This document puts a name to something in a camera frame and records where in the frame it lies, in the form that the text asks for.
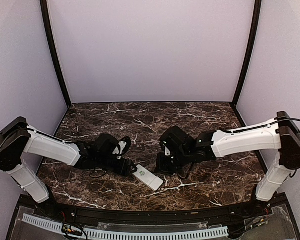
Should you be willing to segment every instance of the white wall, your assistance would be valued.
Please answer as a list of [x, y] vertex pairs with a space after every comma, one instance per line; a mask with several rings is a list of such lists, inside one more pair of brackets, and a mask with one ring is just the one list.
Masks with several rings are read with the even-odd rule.
[[[0, 130], [24, 116], [36, 128], [53, 134], [65, 111], [40, 1], [0, 0]], [[27, 158], [37, 169], [40, 158]], [[0, 240], [6, 238], [20, 192], [0, 171]]]
[[49, 0], [71, 100], [232, 101], [254, 0]]
[[[248, 125], [273, 118], [278, 111], [300, 118], [300, 1], [262, 2], [238, 110]], [[274, 152], [263, 155], [271, 164]], [[286, 192], [300, 228], [300, 170], [280, 191]]]

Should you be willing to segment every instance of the wire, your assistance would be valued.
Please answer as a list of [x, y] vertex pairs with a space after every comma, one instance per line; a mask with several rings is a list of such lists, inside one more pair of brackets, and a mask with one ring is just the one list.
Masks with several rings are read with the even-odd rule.
[[226, 134], [239, 134], [239, 133], [243, 133], [243, 132], [247, 132], [247, 131], [251, 131], [251, 130], [262, 129], [262, 128], [265, 128], [265, 127], [268, 127], [268, 126], [271, 126], [271, 125], [274, 125], [274, 124], [278, 124], [278, 123], [282, 123], [282, 122], [288, 122], [288, 121], [289, 122], [290, 121], [300, 122], [300, 119], [298, 119], [298, 118], [281, 119], [281, 120], [271, 122], [269, 124], [264, 124], [264, 125], [260, 125], [260, 126], [255, 126], [255, 127], [250, 127], [250, 128], [240, 129], [240, 130], [234, 130], [234, 131], [225, 130], [223, 128], [220, 128], [220, 131], [222, 131]]
[[100, 176], [93, 176], [93, 174], [95, 174], [95, 173], [98, 172], [98, 171], [96, 171], [96, 167], [95, 167], [94, 170], [93, 170], [93, 172], [90, 172], [90, 173], [89, 173], [89, 177], [92, 178], [92, 179], [100, 179], [100, 178], [102, 178], [102, 177], [104, 177], [105, 175], [108, 174], [107, 171], [105, 171], [105, 170], [102, 170], [102, 171], [104, 171], [104, 174], [102, 174], [102, 175], [100, 175]]
[[269, 210], [268, 210], [268, 208], [265, 208], [264, 210], [266, 212], [266, 217], [265, 218], [267, 219], [269, 217]]
[[298, 169], [296, 169], [296, 170], [294, 171], [293, 175], [291, 175], [291, 173], [290, 173], [290, 174], [289, 174], [290, 178], [293, 178], [293, 177], [296, 175], [297, 171], [298, 171]]
[[[57, 216], [58, 216], [58, 215], [56, 215], [56, 216], [49, 216], [49, 215], [47, 215], [47, 214], [45, 213], [45, 211], [44, 211], [43, 209], [41, 209], [41, 207], [36, 206], [36, 208], [39, 209], [40, 212], [41, 212], [46, 218], [52, 219], [52, 220], [57, 221], [57, 222], [60, 222], [60, 220], [57, 219]], [[61, 222], [63, 225], [66, 224], [66, 225], [73, 226], [73, 227], [79, 229], [79, 230], [82, 232], [82, 235], [85, 236], [85, 240], [88, 240], [88, 239], [89, 239], [87, 233], [85, 232], [85, 230], [84, 230], [82, 227], [80, 227], [80, 226], [78, 226], [78, 225], [71, 224], [71, 223], [67, 223], [67, 222], [66, 222], [66, 215], [65, 215], [65, 213], [64, 213], [63, 211], [61, 211], [60, 214], [63, 216], [63, 221]]]
[[[249, 221], [249, 223], [247, 223], [245, 226], [239, 228], [238, 230], [236, 231], [233, 231], [233, 232], [229, 232], [229, 234], [231, 235], [242, 235], [242, 234], [245, 234], [246, 232], [249, 232], [250, 230], [252, 229], [255, 229], [255, 228], [258, 228], [262, 225], [264, 225], [266, 222], [264, 222], [264, 218], [261, 218], [260, 220], [258, 220], [256, 223], [252, 224], [251, 226], [249, 226], [251, 223], [253, 223], [258, 217], [252, 219], [251, 221]], [[248, 229], [242, 231], [242, 232], [239, 232], [240, 230], [246, 228], [247, 226], [249, 226]]]
[[59, 138], [54, 137], [54, 136], [50, 136], [50, 135], [48, 135], [48, 134], [46, 134], [46, 133], [44, 133], [44, 132], [41, 132], [41, 131], [38, 131], [38, 130], [34, 130], [34, 129], [32, 129], [32, 128], [27, 128], [27, 130], [29, 130], [29, 131], [31, 131], [31, 132], [37, 132], [38, 134], [41, 134], [41, 135], [43, 135], [43, 136], [45, 136], [45, 137], [47, 137], [47, 138], [56, 140], [56, 141], [61, 142], [61, 143], [65, 143], [65, 144], [73, 144], [72, 141], [64, 141], [64, 140], [62, 140], [62, 139], [59, 139]]
[[248, 219], [248, 218], [251, 218], [254, 214], [256, 213], [256, 210], [253, 211], [253, 213], [251, 213], [250, 215], [248, 216], [243, 216], [243, 215], [240, 215], [240, 214], [236, 214], [236, 213], [231, 213], [231, 215], [236, 215], [238, 217], [241, 217], [241, 218], [245, 218], [245, 219]]
[[236, 233], [236, 232], [239, 232], [239, 231], [242, 230], [242, 229], [245, 229], [249, 224], [253, 223], [254, 220], [256, 220], [256, 219], [257, 219], [257, 217], [254, 218], [254, 219], [252, 219], [252, 220], [250, 220], [250, 221], [249, 221], [247, 224], [245, 224], [243, 227], [241, 227], [241, 228], [239, 228], [239, 229], [237, 229], [237, 230], [235, 230], [235, 231], [229, 232], [229, 234], [234, 234], [234, 233]]
[[191, 163], [191, 166], [190, 166], [190, 168], [189, 168], [189, 170], [186, 172], [186, 175], [185, 175], [185, 176], [181, 176], [181, 175], [178, 173], [178, 177], [179, 177], [181, 180], [186, 180], [186, 179], [189, 177], [190, 172], [191, 172], [192, 169], [194, 168], [194, 165], [195, 165], [195, 163], [192, 162], [192, 163]]
[[62, 223], [62, 230], [64, 228], [65, 229], [67, 228], [68, 230], [73, 231], [72, 227], [75, 227], [75, 228], [79, 229], [82, 232], [82, 235], [78, 236], [78, 237], [73, 237], [73, 236], [69, 235], [69, 233], [68, 233], [67, 230], [65, 230], [64, 232], [61, 231], [63, 234], [65, 234], [65, 236], [63, 235], [64, 238], [66, 238], [68, 240], [78, 240], [78, 239], [80, 239], [84, 235], [85, 239], [88, 240], [88, 235], [87, 235], [87, 233], [85, 232], [85, 230], [82, 227], [77, 226], [77, 225], [73, 225], [73, 224], [70, 224], [70, 223], [64, 223], [64, 222]]

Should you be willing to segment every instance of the white cable organizer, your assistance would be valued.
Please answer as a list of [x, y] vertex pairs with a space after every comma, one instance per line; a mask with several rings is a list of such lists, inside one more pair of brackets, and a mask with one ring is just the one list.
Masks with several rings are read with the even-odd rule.
[[[63, 224], [61, 222], [43, 219], [30, 214], [24, 214], [22, 221], [56, 234], [63, 234], [61, 231]], [[229, 235], [227, 226], [171, 233], [116, 232], [97, 230], [88, 227], [85, 227], [84, 231], [90, 240], [206, 240], [227, 237]]]

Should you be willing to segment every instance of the black frame pole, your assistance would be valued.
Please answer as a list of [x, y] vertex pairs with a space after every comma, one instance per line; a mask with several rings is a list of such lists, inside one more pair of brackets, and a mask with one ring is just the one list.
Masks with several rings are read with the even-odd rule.
[[50, 54], [51, 54], [51, 58], [52, 58], [53, 65], [54, 65], [54, 70], [55, 70], [56, 76], [59, 81], [59, 85], [60, 85], [60, 88], [62, 91], [64, 101], [65, 101], [67, 107], [69, 108], [69, 107], [71, 107], [72, 103], [71, 103], [70, 96], [69, 96], [69, 93], [67, 90], [64, 76], [62, 74], [62, 70], [61, 70], [61, 66], [60, 66], [60, 62], [59, 62], [59, 58], [58, 58], [58, 54], [57, 54], [57, 49], [56, 49], [56, 45], [55, 45], [55, 41], [54, 41], [52, 28], [51, 28], [47, 0], [40, 0], [40, 5], [41, 5], [41, 12], [42, 12], [42, 18], [43, 18], [46, 39], [48, 41]]
[[254, 10], [253, 10], [253, 17], [252, 17], [249, 40], [248, 40], [248, 44], [246, 47], [246, 52], [245, 52], [245, 56], [244, 56], [244, 61], [243, 61], [239, 81], [236, 86], [235, 94], [234, 94], [234, 97], [232, 100], [232, 104], [235, 107], [238, 104], [242, 89], [245, 84], [252, 52], [254, 49], [256, 35], [257, 35], [257, 29], [258, 29], [258, 23], [259, 23], [259, 17], [260, 17], [260, 12], [261, 12], [261, 3], [262, 3], [262, 0], [255, 0], [255, 2], [254, 2]]

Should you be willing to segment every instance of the black cable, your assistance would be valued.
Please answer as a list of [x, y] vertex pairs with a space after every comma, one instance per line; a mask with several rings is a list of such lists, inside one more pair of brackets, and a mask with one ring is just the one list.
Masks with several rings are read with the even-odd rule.
[[27, 130], [29, 130], [29, 131], [31, 131], [31, 132], [37, 132], [38, 134], [41, 134], [41, 135], [43, 135], [43, 136], [45, 136], [45, 137], [47, 137], [47, 138], [56, 140], [56, 141], [61, 142], [61, 143], [65, 143], [65, 144], [73, 144], [72, 141], [64, 141], [64, 140], [62, 140], [62, 139], [59, 139], [59, 138], [54, 137], [54, 136], [50, 136], [50, 135], [48, 135], [48, 134], [46, 134], [46, 133], [44, 133], [44, 132], [38, 131], [38, 130], [34, 130], [34, 129], [31, 129], [31, 128], [27, 128]]
[[[43, 209], [41, 209], [41, 207], [36, 206], [36, 208], [39, 209], [40, 212], [41, 212], [46, 218], [55, 220], [55, 221], [57, 221], [57, 222], [60, 222], [60, 220], [57, 219], [57, 216], [58, 216], [61, 212], [59, 212], [59, 214], [56, 215], [56, 216], [49, 216], [49, 215], [47, 215], [47, 214], [45, 213], [45, 211], [44, 211]], [[62, 221], [61, 223], [62, 223], [63, 225], [69, 225], [69, 226], [73, 226], [73, 227], [79, 229], [79, 230], [82, 232], [82, 235], [85, 236], [85, 240], [88, 240], [88, 239], [89, 239], [87, 233], [85, 232], [85, 230], [84, 230], [81, 226], [74, 225], [74, 224], [71, 224], [71, 223], [67, 223], [67, 222], [64, 222], [64, 221]]]
[[290, 173], [290, 174], [289, 174], [290, 178], [293, 178], [293, 177], [296, 175], [297, 171], [298, 171], [298, 169], [296, 169], [296, 170], [294, 171], [293, 175], [291, 175], [291, 173]]
[[89, 239], [87, 233], [85, 232], [85, 230], [84, 230], [82, 227], [80, 227], [80, 226], [78, 226], [78, 225], [74, 225], [74, 224], [70, 224], [70, 223], [65, 223], [65, 222], [63, 222], [63, 223], [62, 223], [62, 227], [65, 227], [65, 225], [69, 225], [69, 226], [70, 226], [70, 228], [69, 228], [70, 230], [72, 230], [72, 227], [75, 227], [75, 228], [79, 229], [79, 230], [82, 232], [82, 235], [81, 235], [81, 236], [73, 237], [73, 236], [70, 236], [69, 233], [68, 233], [67, 231], [65, 231], [65, 232], [62, 232], [62, 231], [61, 231], [63, 234], [65, 234], [65, 236], [66, 236], [67, 239], [69, 239], [69, 240], [78, 240], [78, 239], [80, 239], [83, 235], [85, 236], [85, 239], [86, 239], [86, 240]]
[[242, 235], [242, 234], [245, 234], [249, 231], [251, 231], [252, 229], [256, 229], [256, 228], [259, 228], [261, 227], [262, 225], [264, 225], [264, 223], [260, 223], [260, 220], [254, 224], [252, 224], [248, 229], [246, 229], [245, 231], [242, 231], [242, 232], [237, 232], [237, 233], [232, 233], [232, 235]]
[[253, 223], [254, 220], [256, 220], [257, 218], [258, 218], [258, 217], [252, 219], [252, 220], [249, 221], [247, 224], [245, 224], [243, 227], [241, 227], [241, 228], [239, 228], [239, 229], [237, 229], [237, 230], [235, 230], [235, 231], [229, 232], [229, 234], [234, 234], [234, 233], [236, 233], [236, 232], [239, 232], [239, 231], [242, 230], [242, 229], [245, 229], [248, 225], [250, 225], [251, 223]]
[[100, 178], [102, 178], [102, 177], [104, 177], [105, 175], [108, 174], [107, 171], [105, 171], [105, 170], [102, 170], [102, 171], [104, 171], [104, 174], [102, 174], [101, 176], [93, 176], [92, 174], [96, 173], [96, 167], [95, 167], [94, 170], [93, 170], [93, 172], [89, 173], [89, 177], [92, 178], [92, 179], [100, 179]]
[[253, 211], [253, 213], [251, 213], [250, 215], [246, 215], [246, 216], [243, 216], [243, 215], [240, 215], [240, 214], [236, 214], [236, 213], [231, 213], [231, 215], [236, 215], [238, 217], [241, 217], [241, 218], [244, 218], [244, 219], [248, 219], [248, 218], [251, 218], [254, 214], [256, 213], [256, 209]]
[[190, 166], [190, 168], [189, 168], [189, 170], [186, 172], [186, 175], [183, 177], [183, 176], [181, 176], [180, 174], [178, 174], [178, 177], [179, 177], [181, 180], [186, 180], [186, 179], [189, 177], [190, 172], [191, 172], [192, 169], [194, 168], [194, 165], [195, 165], [195, 163], [192, 162], [192, 163], [191, 163], [191, 166]]
[[255, 127], [250, 127], [250, 128], [240, 129], [240, 130], [234, 130], [234, 131], [225, 130], [225, 129], [220, 128], [220, 131], [222, 131], [226, 134], [239, 134], [239, 133], [243, 133], [243, 132], [247, 132], [247, 131], [251, 131], [251, 130], [262, 129], [262, 128], [265, 128], [265, 127], [268, 127], [268, 126], [271, 126], [271, 125], [274, 125], [274, 124], [287, 122], [287, 121], [300, 122], [300, 119], [298, 119], [298, 118], [281, 119], [281, 120], [271, 122], [269, 124], [264, 124], [264, 125], [260, 125], [260, 126], [255, 126]]

